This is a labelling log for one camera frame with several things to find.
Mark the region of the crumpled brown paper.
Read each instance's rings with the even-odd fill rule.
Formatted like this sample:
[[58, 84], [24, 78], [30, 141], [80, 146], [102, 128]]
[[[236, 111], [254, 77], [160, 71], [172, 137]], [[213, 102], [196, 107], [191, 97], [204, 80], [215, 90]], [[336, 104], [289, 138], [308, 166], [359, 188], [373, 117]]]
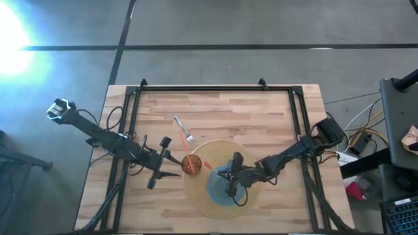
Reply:
[[418, 128], [411, 126], [408, 133], [401, 139], [405, 150], [418, 155]]

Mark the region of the grey desk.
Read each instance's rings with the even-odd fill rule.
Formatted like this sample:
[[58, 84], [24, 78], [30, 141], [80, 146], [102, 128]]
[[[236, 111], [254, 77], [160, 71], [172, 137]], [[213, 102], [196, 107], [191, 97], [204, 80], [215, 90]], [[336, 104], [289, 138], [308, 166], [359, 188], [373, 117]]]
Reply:
[[418, 170], [418, 155], [402, 144], [411, 126], [418, 128], [418, 84], [413, 84], [406, 92], [398, 91], [392, 80], [380, 80], [379, 86], [391, 162], [400, 168]]

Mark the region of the red object on floor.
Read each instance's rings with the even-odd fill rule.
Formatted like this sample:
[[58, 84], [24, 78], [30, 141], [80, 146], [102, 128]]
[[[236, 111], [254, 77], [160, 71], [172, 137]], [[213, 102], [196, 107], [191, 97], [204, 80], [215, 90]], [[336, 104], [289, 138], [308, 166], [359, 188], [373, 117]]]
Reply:
[[363, 200], [363, 196], [361, 190], [356, 182], [351, 182], [346, 187], [346, 193], [348, 196], [355, 198], [356, 200]]

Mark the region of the black metal table frame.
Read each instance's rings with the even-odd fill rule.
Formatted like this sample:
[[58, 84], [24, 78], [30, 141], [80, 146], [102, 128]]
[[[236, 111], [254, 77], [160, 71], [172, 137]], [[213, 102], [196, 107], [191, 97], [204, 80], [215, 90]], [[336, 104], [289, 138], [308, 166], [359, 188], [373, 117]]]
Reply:
[[[285, 151], [327, 118], [317, 85], [110, 86], [103, 119], [118, 106], [119, 132], [157, 151], [167, 136], [168, 150], [181, 162], [185, 151], [174, 116], [195, 139], [190, 143], [182, 133], [189, 154], [209, 141], [228, 140], [244, 146], [255, 162]], [[323, 166], [318, 155], [293, 159], [278, 177], [257, 182], [262, 189], [247, 214], [224, 220], [206, 217], [190, 203], [182, 165], [164, 161], [161, 169], [180, 177], [157, 180], [151, 190], [152, 170], [102, 160], [102, 153], [92, 155], [96, 162], [74, 226], [79, 234], [343, 233], [353, 223], [336, 159]], [[319, 155], [330, 154], [331, 148]]]

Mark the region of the black power adapter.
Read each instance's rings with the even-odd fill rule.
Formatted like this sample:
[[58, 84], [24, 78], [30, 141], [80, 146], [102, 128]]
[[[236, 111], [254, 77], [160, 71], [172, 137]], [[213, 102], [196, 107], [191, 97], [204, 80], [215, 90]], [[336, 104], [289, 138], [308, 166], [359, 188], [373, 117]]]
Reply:
[[358, 134], [349, 146], [349, 151], [355, 155], [360, 155], [371, 140], [372, 135], [367, 132]]

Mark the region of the light blue bowl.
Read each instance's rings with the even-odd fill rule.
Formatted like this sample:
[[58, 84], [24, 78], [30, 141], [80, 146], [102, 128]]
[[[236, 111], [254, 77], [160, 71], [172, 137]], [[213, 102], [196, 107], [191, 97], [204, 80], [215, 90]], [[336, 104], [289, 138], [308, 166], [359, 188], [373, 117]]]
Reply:
[[[216, 168], [218, 172], [226, 172], [229, 164], [225, 164]], [[206, 192], [210, 199], [220, 206], [245, 206], [248, 201], [248, 190], [237, 183], [236, 195], [231, 198], [225, 192], [227, 187], [226, 174], [219, 175], [211, 172], [206, 182]]]

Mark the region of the amber faceted plastic cup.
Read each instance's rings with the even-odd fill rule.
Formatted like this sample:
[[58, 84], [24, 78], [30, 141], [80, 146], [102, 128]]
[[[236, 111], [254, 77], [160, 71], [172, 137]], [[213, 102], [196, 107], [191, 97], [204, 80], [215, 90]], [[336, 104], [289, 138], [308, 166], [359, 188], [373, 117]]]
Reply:
[[201, 168], [202, 161], [197, 155], [189, 154], [182, 159], [182, 170], [187, 175], [197, 175], [201, 171]]

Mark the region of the black floor stand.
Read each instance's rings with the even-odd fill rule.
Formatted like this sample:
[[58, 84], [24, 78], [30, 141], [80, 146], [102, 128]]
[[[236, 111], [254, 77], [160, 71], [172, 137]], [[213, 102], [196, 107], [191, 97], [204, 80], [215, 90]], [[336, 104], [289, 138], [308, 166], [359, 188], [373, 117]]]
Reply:
[[41, 167], [44, 171], [50, 170], [53, 162], [46, 162], [41, 159], [14, 151], [4, 145], [3, 140], [5, 139], [6, 134], [3, 131], [0, 131], [0, 157], [5, 157], [7, 159], [13, 159], [15, 161], [21, 161], [23, 163], [29, 163], [32, 166]]

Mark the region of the black keyboard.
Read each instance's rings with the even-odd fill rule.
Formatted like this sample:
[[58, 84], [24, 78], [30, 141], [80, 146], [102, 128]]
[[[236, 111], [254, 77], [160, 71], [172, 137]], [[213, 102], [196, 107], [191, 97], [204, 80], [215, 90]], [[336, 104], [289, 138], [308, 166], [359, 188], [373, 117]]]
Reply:
[[418, 194], [379, 203], [384, 233], [418, 235]]

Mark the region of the round woven straw placemat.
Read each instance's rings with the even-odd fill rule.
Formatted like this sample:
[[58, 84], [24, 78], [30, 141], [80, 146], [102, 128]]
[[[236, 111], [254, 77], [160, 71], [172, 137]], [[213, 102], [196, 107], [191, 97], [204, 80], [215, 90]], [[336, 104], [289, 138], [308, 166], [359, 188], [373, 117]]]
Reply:
[[[214, 168], [231, 163], [234, 152], [240, 152], [245, 165], [252, 165], [257, 158], [244, 146], [228, 140], [213, 140], [197, 147], [193, 154], [202, 162], [207, 161]], [[211, 219], [234, 219], [247, 214], [257, 201], [261, 192], [260, 183], [253, 184], [248, 190], [248, 201], [245, 206], [220, 206], [213, 202], [206, 192], [206, 182], [212, 171], [205, 166], [194, 176], [184, 174], [184, 191], [190, 203], [198, 212]]]

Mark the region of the white power strip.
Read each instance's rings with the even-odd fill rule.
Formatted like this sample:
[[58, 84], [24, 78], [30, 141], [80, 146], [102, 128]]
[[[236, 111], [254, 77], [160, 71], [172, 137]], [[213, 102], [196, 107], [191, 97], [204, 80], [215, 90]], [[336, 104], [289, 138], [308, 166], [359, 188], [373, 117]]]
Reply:
[[337, 151], [336, 153], [339, 155], [338, 164], [340, 166], [344, 166], [345, 164], [348, 164], [348, 163], [351, 163], [351, 162], [354, 162], [354, 161], [358, 160], [357, 157], [354, 157], [354, 156], [346, 154], [346, 153], [342, 153], [342, 152], [339, 152], [339, 151]]

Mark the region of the black pole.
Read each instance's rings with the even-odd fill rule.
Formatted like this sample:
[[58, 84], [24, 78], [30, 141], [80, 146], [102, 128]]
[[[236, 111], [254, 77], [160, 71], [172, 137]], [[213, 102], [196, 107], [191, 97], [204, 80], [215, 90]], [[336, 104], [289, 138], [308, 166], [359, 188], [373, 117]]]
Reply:
[[409, 88], [418, 82], [418, 69], [409, 73], [402, 79], [394, 79], [393, 86], [399, 92], [407, 92]]

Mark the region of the silver metal fork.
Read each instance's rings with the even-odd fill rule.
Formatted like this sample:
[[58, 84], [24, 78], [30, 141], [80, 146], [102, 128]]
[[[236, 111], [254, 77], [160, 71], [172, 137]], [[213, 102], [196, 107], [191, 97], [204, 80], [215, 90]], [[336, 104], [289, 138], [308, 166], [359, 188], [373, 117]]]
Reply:
[[183, 132], [186, 140], [190, 143], [194, 142], [194, 138], [193, 135], [182, 125], [181, 121], [179, 120], [179, 118], [177, 116], [173, 117], [174, 122], [179, 126], [179, 128], [181, 129], [181, 131]]

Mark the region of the black chair seat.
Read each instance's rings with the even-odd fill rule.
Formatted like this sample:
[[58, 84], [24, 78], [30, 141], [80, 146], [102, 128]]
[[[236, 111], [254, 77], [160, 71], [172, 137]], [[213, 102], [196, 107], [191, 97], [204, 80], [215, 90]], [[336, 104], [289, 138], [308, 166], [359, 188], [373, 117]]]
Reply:
[[384, 201], [418, 195], [418, 171], [391, 164], [378, 167]]

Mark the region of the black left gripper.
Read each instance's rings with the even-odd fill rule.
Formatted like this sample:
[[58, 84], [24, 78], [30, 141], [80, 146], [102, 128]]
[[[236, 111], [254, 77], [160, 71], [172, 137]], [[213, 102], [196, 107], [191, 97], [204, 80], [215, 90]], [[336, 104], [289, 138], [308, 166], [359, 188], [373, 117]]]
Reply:
[[171, 138], [164, 136], [160, 142], [160, 146], [162, 147], [161, 153], [158, 154], [156, 149], [148, 149], [142, 148], [139, 155], [138, 155], [138, 163], [141, 166], [144, 166], [147, 169], [153, 170], [153, 174], [148, 181], [147, 188], [154, 189], [156, 181], [160, 180], [164, 177], [180, 177], [179, 174], [170, 173], [170, 172], [160, 172], [160, 168], [163, 162], [162, 158], [165, 158], [177, 165], [181, 165], [182, 163], [174, 158], [170, 151], [168, 150], [168, 146], [172, 141]]

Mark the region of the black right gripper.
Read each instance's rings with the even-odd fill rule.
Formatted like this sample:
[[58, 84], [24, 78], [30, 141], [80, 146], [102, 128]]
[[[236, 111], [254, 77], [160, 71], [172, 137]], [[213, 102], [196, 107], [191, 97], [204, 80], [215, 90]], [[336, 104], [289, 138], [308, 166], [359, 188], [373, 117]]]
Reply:
[[246, 166], [243, 168], [244, 158], [240, 152], [234, 152], [233, 159], [229, 164], [226, 176], [229, 178], [227, 180], [227, 187], [225, 192], [231, 198], [234, 198], [236, 195], [236, 185], [237, 183], [245, 188], [250, 188], [254, 183], [261, 181], [261, 167]]

